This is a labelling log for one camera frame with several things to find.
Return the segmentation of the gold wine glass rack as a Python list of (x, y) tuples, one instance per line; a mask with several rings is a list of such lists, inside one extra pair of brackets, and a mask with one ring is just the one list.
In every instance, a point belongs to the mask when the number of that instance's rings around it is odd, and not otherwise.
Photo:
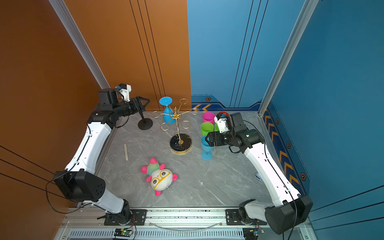
[[(184, 155), (191, 149), (193, 142), (192, 138), (188, 134), (182, 133), (180, 130), (188, 130), (192, 127), (192, 123), (190, 121), (184, 120), (183, 117), (187, 114), (195, 116), (200, 112), (200, 110), (197, 108), (191, 108), (189, 111), (182, 111), (181, 108), (187, 105), (189, 101), (187, 99), (180, 99), (179, 103), (180, 105), (178, 107), (174, 107), (173, 109), (170, 105), (170, 108), (173, 111), (173, 119), (175, 119), (176, 122), (172, 125), (167, 125), (163, 121), (163, 123), (160, 124), (160, 129), (164, 132), (167, 132), (172, 126), (176, 127), (177, 133), (170, 139), (170, 148), (174, 153), (178, 155)], [(163, 111), (154, 111), (151, 113), (151, 117), (154, 119), (158, 119), (160, 117), (163, 118), (162, 115)]]

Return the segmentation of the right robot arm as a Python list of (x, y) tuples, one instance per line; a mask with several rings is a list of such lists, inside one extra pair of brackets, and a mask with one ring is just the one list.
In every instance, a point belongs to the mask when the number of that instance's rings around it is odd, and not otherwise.
[(310, 196), (301, 195), (278, 167), (266, 146), (266, 137), (257, 129), (248, 129), (240, 113), (217, 114), (214, 120), (219, 130), (208, 133), (205, 141), (211, 147), (238, 147), (256, 168), (272, 199), (273, 204), (268, 207), (256, 200), (244, 202), (239, 208), (243, 220), (266, 222), (278, 235), (305, 222), (313, 201)]

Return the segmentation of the plush toy with glasses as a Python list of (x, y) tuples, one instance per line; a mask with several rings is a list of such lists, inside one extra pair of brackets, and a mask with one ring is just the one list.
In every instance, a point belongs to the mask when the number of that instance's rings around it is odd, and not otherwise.
[(165, 164), (159, 164), (155, 158), (151, 158), (150, 163), (141, 168), (141, 172), (147, 175), (146, 181), (155, 190), (156, 196), (160, 196), (162, 191), (178, 179), (177, 174), (167, 169)]

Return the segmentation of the pink wine glass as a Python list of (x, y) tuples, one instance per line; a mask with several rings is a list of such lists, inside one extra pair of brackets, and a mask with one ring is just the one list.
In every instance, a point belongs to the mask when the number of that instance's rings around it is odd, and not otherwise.
[(215, 124), (215, 117), (216, 115), (211, 112), (204, 112), (202, 116), (204, 123), (211, 123), (213, 125)]

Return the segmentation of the circuit board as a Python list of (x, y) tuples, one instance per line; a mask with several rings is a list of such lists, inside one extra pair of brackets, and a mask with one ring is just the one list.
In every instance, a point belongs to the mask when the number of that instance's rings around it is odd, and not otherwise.
[(259, 230), (255, 228), (243, 228), (243, 237), (245, 240), (257, 240), (259, 238)]
[(134, 231), (128, 228), (115, 229), (113, 239), (115, 240), (132, 240), (134, 238)]

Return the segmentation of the blue white stapler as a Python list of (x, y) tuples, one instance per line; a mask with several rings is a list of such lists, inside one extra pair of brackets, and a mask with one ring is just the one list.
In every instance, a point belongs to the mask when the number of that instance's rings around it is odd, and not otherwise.
[(260, 176), (259, 173), (256, 173), (256, 174), (255, 174), (255, 177), (256, 177), (259, 181), (261, 181), (262, 183), (264, 182), (264, 181), (262, 180), (262, 178), (261, 178), (261, 176)]

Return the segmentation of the red wine glass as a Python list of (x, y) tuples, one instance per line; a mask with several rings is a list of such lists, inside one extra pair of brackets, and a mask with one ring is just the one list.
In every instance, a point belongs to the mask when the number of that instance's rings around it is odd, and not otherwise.
[(229, 114), (227, 112), (219, 112), (217, 115), (216, 115), (216, 118), (217, 119), (223, 119), (223, 118), (226, 118)]

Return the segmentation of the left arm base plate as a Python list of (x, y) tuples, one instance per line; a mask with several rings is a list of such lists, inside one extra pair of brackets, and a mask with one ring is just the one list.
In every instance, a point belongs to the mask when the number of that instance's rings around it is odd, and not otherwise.
[(147, 210), (136, 209), (129, 210), (128, 213), (109, 214), (105, 215), (105, 226), (143, 226), (146, 221)]

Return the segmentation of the wooden ruler stick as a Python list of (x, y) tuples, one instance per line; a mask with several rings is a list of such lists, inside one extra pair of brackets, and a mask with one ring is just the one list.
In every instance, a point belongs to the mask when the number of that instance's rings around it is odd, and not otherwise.
[(125, 152), (125, 159), (126, 159), (126, 161), (128, 161), (129, 160), (129, 155), (128, 155), (128, 148), (127, 148), (126, 144), (124, 144), (124, 152)]

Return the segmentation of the light blue wine glass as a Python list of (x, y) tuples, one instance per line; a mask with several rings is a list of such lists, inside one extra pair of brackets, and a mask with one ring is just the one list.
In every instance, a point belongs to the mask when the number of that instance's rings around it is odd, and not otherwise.
[(214, 149), (214, 147), (210, 147), (210, 145), (206, 141), (206, 136), (202, 136), (201, 138), (201, 148), (202, 148), (202, 153), (201, 153), (202, 159), (205, 161), (211, 160), (213, 157), (212, 150)]

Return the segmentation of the left circuit board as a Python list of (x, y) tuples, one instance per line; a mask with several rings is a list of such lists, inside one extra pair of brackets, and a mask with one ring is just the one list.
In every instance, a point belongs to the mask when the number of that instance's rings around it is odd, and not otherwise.
[(128, 228), (115, 229), (113, 239), (115, 240), (132, 240), (134, 238), (134, 231)]

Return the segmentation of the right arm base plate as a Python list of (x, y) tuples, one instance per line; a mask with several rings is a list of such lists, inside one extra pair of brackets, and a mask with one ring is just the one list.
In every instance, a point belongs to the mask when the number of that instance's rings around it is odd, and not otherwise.
[(239, 209), (226, 209), (226, 221), (227, 225), (235, 226), (235, 225), (261, 225), (266, 226), (267, 222), (251, 219), (246, 214), (246, 211), (243, 208)]

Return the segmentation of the black phone stand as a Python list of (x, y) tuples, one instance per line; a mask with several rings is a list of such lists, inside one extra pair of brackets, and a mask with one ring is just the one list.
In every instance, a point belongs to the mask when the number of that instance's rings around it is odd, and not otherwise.
[(149, 130), (153, 126), (153, 121), (149, 118), (144, 117), (143, 111), (139, 111), (141, 120), (138, 122), (138, 128), (140, 130)]

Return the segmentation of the aluminium front rail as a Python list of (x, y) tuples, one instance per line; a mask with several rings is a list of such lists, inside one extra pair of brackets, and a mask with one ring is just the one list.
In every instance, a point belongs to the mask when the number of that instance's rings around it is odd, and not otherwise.
[(292, 231), (276, 234), (269, 225), (235, 225), (226, 221), (230, 207), (132, 208), (147, 210), (143, 226), (105, 226), (103, 211), (84, 208), (68, 214), (54, 237), (56, 240), (114, 240), (115, 229), (134, 231), (133, 240), (244, 240), (243, 228), (259, 230), (258, 240), (315, 240), (310, 221)]

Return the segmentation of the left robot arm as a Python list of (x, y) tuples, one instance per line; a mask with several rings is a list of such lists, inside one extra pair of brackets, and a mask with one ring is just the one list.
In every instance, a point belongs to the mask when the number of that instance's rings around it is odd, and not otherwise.
[(112, 194), (103, 179), (95, 175), (99, 156), (117, 121), (121, 117), (142, 114), (149, 99), (130, 98), (131, 87), (122, 84), (115, 89), (98, 92), (99, 103), (87, 121), (87, 130), (74, 157), (64, 171), (54, 174), (53, 182), (67, 200), (85, 202), (105, 211), (104, 219), (118, 225), (132, 222), (132, 213), (127, 200)]

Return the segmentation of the right circuit board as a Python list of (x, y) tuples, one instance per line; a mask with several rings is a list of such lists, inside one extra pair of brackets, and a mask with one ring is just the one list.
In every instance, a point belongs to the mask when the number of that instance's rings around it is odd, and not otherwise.
[(243, 237), (245, 240), (257, 240), (259, 238), (259, 230), (255, 228), (243, 228)]

